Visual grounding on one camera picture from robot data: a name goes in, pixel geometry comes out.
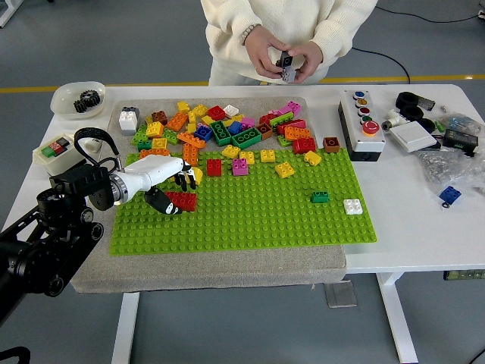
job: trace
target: white pants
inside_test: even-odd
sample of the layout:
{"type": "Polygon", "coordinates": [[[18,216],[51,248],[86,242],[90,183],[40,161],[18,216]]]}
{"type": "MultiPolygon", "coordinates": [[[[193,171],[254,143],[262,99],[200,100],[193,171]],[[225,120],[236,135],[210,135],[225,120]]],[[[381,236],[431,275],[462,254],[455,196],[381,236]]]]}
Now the white pants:
{"type": "MultiPolygon", "coordinates": [[[[316,72],[313,76],[307,78],[302,84],[312,85],[318,83],[322,78],[327,75],[327,70],[322,73],[316,72]]],[[[269,83],[270,85],[279,85],[279,83],[269,83]]],[[[209,78],[209,86],[259,86],[260,80],[241,76],[236,72],[225,67],[224,63],[217,59],[212,59],[211,77],[209,78]]]]}

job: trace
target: table leg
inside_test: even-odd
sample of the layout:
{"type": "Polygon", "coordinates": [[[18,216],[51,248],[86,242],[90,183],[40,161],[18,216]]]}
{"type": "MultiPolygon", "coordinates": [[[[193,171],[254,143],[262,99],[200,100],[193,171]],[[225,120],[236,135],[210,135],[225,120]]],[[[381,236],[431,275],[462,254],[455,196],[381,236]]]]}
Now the table leg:
{"type": "Polygon", "coordinates": [[[121,303],[120,320],[114,341],[111,364],[129,364],[131,344],[135,333],[136,313],[138,312],[139,292],[124,293],[121,303]]]}
{"type": "Polygon", "coordinates": [[[376,273],[376,276],[384,306],[386,307],[389,325],[393,332],[399,361],[402,363],[417,363],[418,358],[416,357],[415,347],[412,344],[411,334],[409,333],[408,324],[406,323],[395,285],[402,274],[403,272],[376,273]]]}
{"type": "Polygon", "coordinates": [[[0,17],[0,28],[3,28],[8,20],[12,17],[15,11],[17,11],[18,7],[22,5],[23,0],[5,0],[8,8],[0,17]]]}

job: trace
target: gray floor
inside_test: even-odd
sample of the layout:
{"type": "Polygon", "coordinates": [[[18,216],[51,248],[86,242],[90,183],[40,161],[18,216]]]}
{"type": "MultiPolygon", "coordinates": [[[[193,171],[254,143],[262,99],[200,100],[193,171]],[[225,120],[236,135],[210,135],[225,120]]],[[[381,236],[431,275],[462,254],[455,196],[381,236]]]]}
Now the gray floor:
{"type": "MultiPolygon", "coordinates": [[[[451,20],[476,14],[477,3],[379,6],[451,20]]],[[[52,92],[7,88],[205,81],[211,56],[204,29],[196,0],[25,0],[0,30],[0,92],[7,91],[0,93],[0,225],[52,118],[52,92]]],[[[354,46],[394,57],[412,76],[483,75],[484,39],[484,20],[429,24],[376,9],[354,46]]],[[[386,58],[351,51],[328,75],[363,76],[404,73],[386,58]]],[[[457,84],[485,118],[485,80],[425,82],[457,84]]],[[[328,309],[321,285],[143,293],[132,362],[398,363],[375,277],[350,278],[358,299],[352,309],[328,309]]],[[[397,287],[420,363],[468,363],[485,346],[483,281],[410,273],[397,287]]],[[[72,287],[56,299],[28,296],[0,328],[0,350],[29,347],[32,363],[110,362],[120,303],[119,294],[84,296],[72,287]]]]}

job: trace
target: black gear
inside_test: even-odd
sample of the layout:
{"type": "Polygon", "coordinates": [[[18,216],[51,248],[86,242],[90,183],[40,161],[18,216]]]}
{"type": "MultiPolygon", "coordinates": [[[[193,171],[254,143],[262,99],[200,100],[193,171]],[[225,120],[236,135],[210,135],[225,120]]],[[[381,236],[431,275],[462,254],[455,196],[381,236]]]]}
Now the black gear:
{"type": "Polygon", "coordinates": [[[88,108],[92,108],[100,103],[101,98],[99,97],[97,91],[94,89],[88,89],[87,91],[81,93],[80,100],[83,101],[88,108]]]}
{"type": "Polygon", "coordinates": [[[74,108],[76,109],[76,112],[79,112],[79,113],[85,112],[88,109],[83,100],[76,100],[74,102],[74,108]]]}

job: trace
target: white bowl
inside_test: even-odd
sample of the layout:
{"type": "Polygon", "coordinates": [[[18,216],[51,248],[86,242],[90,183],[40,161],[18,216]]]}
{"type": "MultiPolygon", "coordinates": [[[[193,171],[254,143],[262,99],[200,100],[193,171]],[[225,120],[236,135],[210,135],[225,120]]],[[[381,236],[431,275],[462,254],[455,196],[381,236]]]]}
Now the white bowl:
{"type": "Polygon", "coordinates": [[[51,110],[61,118],[74,120],[91,118],[99,114],[105,106],[105,85],[95,81],[74,82],[63,85],[55,90],[51,101],[51,110]],[[95,90],[99,94],[100,102],[97,106],[88,108],[85,112],[77,112],[74,102],[80,99],[81,93],[95,90]]]}

